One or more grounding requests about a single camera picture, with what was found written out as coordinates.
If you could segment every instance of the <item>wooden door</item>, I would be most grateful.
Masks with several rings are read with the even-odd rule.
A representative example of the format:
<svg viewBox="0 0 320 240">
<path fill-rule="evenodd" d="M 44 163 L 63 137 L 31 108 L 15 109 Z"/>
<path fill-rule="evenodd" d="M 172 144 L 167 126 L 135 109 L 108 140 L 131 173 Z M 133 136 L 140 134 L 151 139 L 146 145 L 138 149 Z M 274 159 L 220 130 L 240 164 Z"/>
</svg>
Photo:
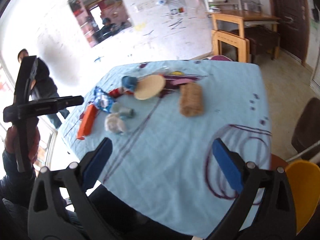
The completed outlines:
<svg viewBox="0 0 320 240">
<path fill-rule="evenodd" d="M 307 56 L 309 41 L 308 4 L 306 0 L 271 0 L 273 14 L 279 17 L 280 47 L 301 61 Z"/>
</svg>

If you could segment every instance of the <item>wooden plate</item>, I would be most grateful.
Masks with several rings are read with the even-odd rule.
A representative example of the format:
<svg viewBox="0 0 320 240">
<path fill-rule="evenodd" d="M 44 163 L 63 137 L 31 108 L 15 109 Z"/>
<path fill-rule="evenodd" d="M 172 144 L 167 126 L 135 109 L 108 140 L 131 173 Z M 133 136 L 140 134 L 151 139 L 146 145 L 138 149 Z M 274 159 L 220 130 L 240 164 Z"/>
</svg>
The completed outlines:
<svg viewBox="0 0 320 240">
<path fill-rule="evenodd" d="M 165 86 L 165 79 L 160 75 L 150 75 L 138 82 L 134 97 L 146 100 L 159 94 Z"/>
</svg>

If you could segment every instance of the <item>brown towel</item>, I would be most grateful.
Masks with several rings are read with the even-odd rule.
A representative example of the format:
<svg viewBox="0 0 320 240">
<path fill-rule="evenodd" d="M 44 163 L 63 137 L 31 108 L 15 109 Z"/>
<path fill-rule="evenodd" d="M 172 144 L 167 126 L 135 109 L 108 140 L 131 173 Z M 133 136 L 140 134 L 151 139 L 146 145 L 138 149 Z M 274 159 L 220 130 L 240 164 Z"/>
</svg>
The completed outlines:
<svg viewBox="0 0 320 240">
<path fill-rule="evenodd" d="M 186 117 L 203 114 L 202 87 L 196 83 L 180 86 L 180 113 Z"/>
</svg>

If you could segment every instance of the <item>blue plastic wrapper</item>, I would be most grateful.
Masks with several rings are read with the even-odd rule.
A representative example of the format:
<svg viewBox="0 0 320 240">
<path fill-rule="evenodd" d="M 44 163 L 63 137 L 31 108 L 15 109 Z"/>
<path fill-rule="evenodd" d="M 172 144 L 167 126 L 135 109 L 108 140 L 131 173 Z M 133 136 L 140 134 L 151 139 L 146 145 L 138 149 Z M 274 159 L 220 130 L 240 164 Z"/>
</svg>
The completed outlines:
<svg viewBox="0 0 320 240">
<path fill-rule="evenodd" d="M 111 113 L 111 107 L 113 103 L 115 103 L 115 99 L 110 97 L 105 91 L 103 91 L 100 87 L 94 88 L 94 99 L 93 104 L 96 108 Z"/>
</svg>

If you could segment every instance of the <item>mirror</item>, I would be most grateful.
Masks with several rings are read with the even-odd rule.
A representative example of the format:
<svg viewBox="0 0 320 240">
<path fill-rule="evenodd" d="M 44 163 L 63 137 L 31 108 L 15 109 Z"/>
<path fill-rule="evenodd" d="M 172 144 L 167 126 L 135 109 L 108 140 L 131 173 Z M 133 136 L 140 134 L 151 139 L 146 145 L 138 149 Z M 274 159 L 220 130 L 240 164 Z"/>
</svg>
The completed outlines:
<svg viewBox="0 0 320 240">
<path fill-rule="evenodd" d="M 91 47 L 132 26 L 122 0 L 69 0 Z"/>
</svg>

